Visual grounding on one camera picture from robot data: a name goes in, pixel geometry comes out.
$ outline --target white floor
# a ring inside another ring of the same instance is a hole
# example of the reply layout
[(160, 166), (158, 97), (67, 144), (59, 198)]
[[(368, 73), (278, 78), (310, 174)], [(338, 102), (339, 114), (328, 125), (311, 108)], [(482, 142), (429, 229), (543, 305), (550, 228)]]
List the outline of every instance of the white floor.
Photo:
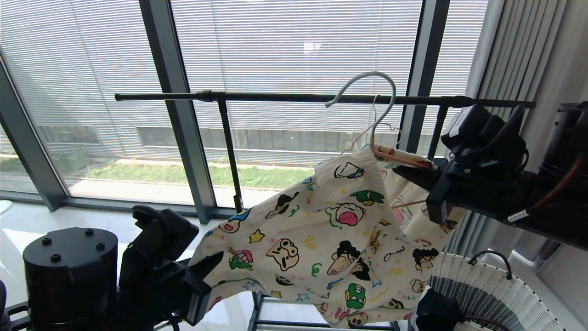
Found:
[[(61, 208), (50, 213), (45, 206), (16, 203), (10, 210), (0, 216), (0, 279), (8, 288), (7, 305), (20, 303), (26, 300), (26, 285), (24, 281), (24, 266), (22, 251), (25, 247), (45, 235), (49, 231), (68, 227), (94, 227), (109, 230), (118, 236), (119, 263), (123, 251), (140, 232), (135, 227), (134, 219), (130, 214), (113, 211), (96, 211), (77, 208)], [(188, 247), (181, 259), (191, 257), (197, 243), (203, 235), (212, 227), (218, 225), (213, 221), (206, 226), (201, 226), (197, 219), (191, 219), (198, 224), (200, 233)], [(500, 266), (499, 261), (486, 260), (485, 262)], [(510, 259), (513, 272), (521, 277), (546, 306), (552, 309), (562, 325), (568, 330), (584, 330), (578, 321), (568, 310), (551, 294), (548, 288), (535, 276), (535, 266), (513, 254)], [(309, 304), (293, 304), (268, 300), (263, 304), (261, 318), (273, 320), (289, 320), (296, 322), (324, 323), (320, 314)], [(186, 323), (180, 325), (182, 330), (200, 331), (241, 331), (247, 330), (249, 318), (253, 310), (253, 300), (250, 293), (241, 293), (237, 296), (223, 300), (212, 309), (196, 327), (190, 327)], [(259, 326), (258, 330), (286, 330), (291, 328), (276, 326)]]

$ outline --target blue star print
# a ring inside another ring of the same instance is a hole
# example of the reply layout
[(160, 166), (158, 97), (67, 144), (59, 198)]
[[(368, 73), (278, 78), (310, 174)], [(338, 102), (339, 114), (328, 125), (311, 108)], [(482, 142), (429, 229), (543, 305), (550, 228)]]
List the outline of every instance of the blue star print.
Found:
[(296, 299), (296, 301), (307, 301), (310, 300), (310, 298), (308, 297), (308, 294), (306, 293), (302, 293), (298, 295), (298, 299)]
[(252, 286), (255, 286), (255, 282), (247, 282), (245, 285), (243, 285), (243, 288), (249, 290), (249, 288)]

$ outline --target gray stripe on basket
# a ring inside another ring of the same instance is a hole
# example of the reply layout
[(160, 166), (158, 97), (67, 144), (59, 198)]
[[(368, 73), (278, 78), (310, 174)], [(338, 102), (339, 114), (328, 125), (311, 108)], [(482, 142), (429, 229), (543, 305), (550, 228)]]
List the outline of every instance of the gray stripe on basket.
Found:
[[(429, 286), (444, 297), (457, 300), (460, 309), (466, 315), (474, 315), (504, 324), (510, 331), (524, 330), (519, 318), (503, 302), (477, 287), (459, 283), (452, 279), (431, 276)], [(483, 325), (500, 331), (493, 325)]]

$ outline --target white cartoon print shirt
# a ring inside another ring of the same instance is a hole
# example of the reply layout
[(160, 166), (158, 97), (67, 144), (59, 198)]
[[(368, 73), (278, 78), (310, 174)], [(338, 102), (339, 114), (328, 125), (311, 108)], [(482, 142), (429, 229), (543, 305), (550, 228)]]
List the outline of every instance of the white cartoon print shirt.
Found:
[[(434, 167), (429, 160), (378, 147)], [(463, 217), (429, 221), (427, 192), (369, 148), (325, 161), (315, 175), (206, 233), (189, 265), (223, 252), (204, 281), (208, 310), (243, 291), (313, 303), (336, 327), (410, 318), (435, 257)]]

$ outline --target laundry basket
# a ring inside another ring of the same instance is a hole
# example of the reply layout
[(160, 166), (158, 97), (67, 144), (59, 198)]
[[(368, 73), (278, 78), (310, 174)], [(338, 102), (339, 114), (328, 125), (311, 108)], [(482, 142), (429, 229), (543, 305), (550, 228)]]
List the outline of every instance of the laundry basket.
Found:
[[(500, 256), (506, 263), (507, 271), (478, 263), (476, 259), (485, 253)], [(435, 259), (429, 286), (444, 297), (456, 299), (465, 315), (503, 326), (470, 320), (458, 323), (454, 331), (565, 330), (535, 292), (512, 275), (505, 256), (495, 251), (483, 251), (471, 259), (442, 253)]]

